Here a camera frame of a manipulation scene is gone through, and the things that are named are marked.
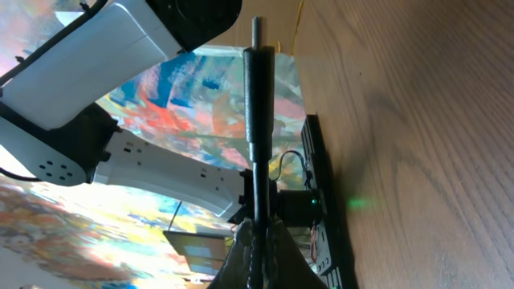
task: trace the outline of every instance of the robotic arm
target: robotic arm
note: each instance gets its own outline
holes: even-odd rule
[[[120,129],[96,100],[228,29],[241,0],[105,0],[0,79],[0,144],[37,178],[147,189],[228,219],[244,178]]]

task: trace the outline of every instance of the wire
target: wire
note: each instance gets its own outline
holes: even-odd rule
[[[284,160],[285,155],[288,153],[296,154],[302,163],[302,170],[304,171],[304,173],[307,171],[307,168],[305,167],[304,157],[302,156],[302,154],[298,153],[296,150],[288,150],[287,152],[283,153],[280,157],[279,175],[275,179],[273,179],[273,181],[277,181],[280,178],[280,174],[282,174],[282,161]]]
[[[169,223],[168,230],[171,230],[171,225],[173,225],[173,221],[175,221],[175,217],[177,217],[178,209],[182,206],[182,201],[178,203],[177,209],[175,210],[175,214],[173,214],[173,218],[171,218],[171,222]]]
[[[0,173],[3,174],[6,177],[10,177],[10,178],[15,179],[17,181],[41,181],[37,177],[22,177],[22,176],[19,176],[19,175],[15,174],[15,173],[8,172],[8,171],[6,171],[3,168],[0,168]]]

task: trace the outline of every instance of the white plastic casing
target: white plastic casing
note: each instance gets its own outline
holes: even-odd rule
[[[229,219],[240,208],[244,178],[234,169],[221,169],[145,142],[131,132],[115,132],[94,181],[125,185],[174,197]]]
[[[46,130],[181,50],[143,0],[118,0],[3,88],[2,102]]]

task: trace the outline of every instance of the wood grain surface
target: wood grain surface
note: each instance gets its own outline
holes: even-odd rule
[[[295,57],[360,288],[514,288],[514,1],[307,0]]]

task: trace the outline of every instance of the colorful painted wall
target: colorful painted wall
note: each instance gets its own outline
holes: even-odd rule
[[[62,29],[72,0],[0,0],[0,74]],[[277,55],[271,175],[280,155],[301,149],[304,110],[294,59]],[[98,101],[120,126],[171,151],[231,169],[249,165],[244,138],[243,61],[237,53],[201,54],[152,67]],[[28,174],[0,149],[0,165]],[[299,188],[301,167],[286,157],[280,186]],[[183,288],[190,272],[161,232],[178,200],[125,187],[63,188],[0,177],[0,246],[78,288]],[[229,230],[208,211],[185,204],[173,230]]]

